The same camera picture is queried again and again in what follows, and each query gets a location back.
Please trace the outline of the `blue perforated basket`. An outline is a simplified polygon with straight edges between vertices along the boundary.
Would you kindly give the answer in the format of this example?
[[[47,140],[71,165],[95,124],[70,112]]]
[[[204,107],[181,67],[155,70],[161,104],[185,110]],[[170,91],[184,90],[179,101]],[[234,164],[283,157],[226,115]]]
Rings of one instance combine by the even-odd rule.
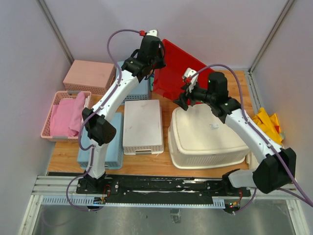
[[[116,135],[114,139],[109,143],[106,158],[105,158],[105,167],[106,169],[110,170],[118,170],[122,167],[123,163],[123,114],[122,113],[115,113],[114,117],[111,121],[111,124],[113,127],[116,128]],[[78,155],[77,155],[77,163],[79,166],[86,170],[88,167],[89,162],[89,154],[90,149],[87,151],[79,149]]]

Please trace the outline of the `large white laundry basket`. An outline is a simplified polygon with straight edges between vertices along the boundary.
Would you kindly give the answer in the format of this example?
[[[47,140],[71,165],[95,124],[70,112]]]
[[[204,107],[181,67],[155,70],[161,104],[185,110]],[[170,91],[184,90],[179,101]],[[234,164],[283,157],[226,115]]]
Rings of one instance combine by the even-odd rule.
[[[168,146],[173,165],[180,169],[236,165],[250,152],[243,140],[205,104],[190,106],[187,111],[178,107],[172,112]]]

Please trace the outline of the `light blue upturned basket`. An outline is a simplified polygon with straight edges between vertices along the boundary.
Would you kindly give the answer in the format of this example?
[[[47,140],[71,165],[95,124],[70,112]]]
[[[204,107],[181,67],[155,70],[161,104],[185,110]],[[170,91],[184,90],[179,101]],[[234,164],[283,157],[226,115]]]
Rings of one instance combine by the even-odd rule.
[[[117,64],[120,66],[122,69],[124,61],[119,61]],[[116,66],[116,81],[119,79],[119,70]],[[127,78],[131,78],[131,74],[128,74],[124,71],[122,71],[122,77],[121,77],[121,82],[120,85],[125,83],[125,80]],[[118,95],[120,88],[118,88],[114,94],[113,98]],[[147,100],[150,99],[150,88],[149,88],[149,81],[148,80],[142,80],[136,87],[134,87],[128,95],[125,97],[122,103],[125,101],[130,101],[130,100]]]

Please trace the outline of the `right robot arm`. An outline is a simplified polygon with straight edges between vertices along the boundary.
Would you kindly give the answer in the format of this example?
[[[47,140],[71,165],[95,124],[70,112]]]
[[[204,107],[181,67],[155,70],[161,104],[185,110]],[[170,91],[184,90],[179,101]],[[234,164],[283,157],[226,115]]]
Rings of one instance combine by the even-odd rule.
[[[248,118],[240,102],[228,94],[227,78],[222,72],[208,76],[208,88],[200,87],[198,74],[188,68],[182,76],[183,92],[174,103],[187,111],[196,102],[208,105],[215,117],[232,129],[249,147],[257,159],[258,166],[252,170],[233,170],[222,176],[222,191],[234,195],[239,188],[257,188],[268,194],[294,179],[296,153],[284,149]]]

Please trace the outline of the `red plastic tray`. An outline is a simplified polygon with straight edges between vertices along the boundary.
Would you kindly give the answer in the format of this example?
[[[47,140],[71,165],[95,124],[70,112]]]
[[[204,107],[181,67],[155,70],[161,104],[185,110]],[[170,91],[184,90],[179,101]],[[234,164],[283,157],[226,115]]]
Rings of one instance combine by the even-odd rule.
[[[169,100],[178,99],[185,85],[182,76],[188,68],[195,71],[205,67],[205,64],[196,59],[172,42],[163,39],[165,47],[166,67],[155,71],[153,92]]]

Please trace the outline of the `pink perforated basket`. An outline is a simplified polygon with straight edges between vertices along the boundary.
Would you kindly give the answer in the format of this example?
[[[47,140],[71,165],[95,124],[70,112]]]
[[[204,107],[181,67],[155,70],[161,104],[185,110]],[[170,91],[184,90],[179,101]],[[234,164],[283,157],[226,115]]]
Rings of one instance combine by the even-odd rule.
[[[66,90],[90,91],[103,96],[115,79],[116,67],[111,63],[74,60],[63,84]]]

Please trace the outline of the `small white perforated basket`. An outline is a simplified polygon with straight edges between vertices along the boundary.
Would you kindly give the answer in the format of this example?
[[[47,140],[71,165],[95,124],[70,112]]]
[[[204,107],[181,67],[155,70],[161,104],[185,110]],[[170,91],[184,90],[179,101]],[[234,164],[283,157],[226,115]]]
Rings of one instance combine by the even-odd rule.
[[[123,149],[126,155],[164,152],[162,112],[158,99],[125,102]]]

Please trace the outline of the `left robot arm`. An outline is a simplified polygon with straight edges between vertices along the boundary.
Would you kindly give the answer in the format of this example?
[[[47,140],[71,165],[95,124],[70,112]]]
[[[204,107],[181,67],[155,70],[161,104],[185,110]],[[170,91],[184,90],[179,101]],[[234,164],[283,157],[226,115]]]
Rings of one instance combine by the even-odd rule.
[[[105,157],[109,143],[116,135],[111,125],[117,108],[126,96],[143,80],[147,80],[156,69],[165,67],[165,49],[157,30],[140,31],[143,37],[140,48],[126,59],[119,70],[119,77],[105,95],[91,109],[82,111],[83,124],[90,141],[88,147],[80,145],[83,151],[89,151],[88,168],[82,175],[82,181],[93,193],[101,193],[106,188]]]

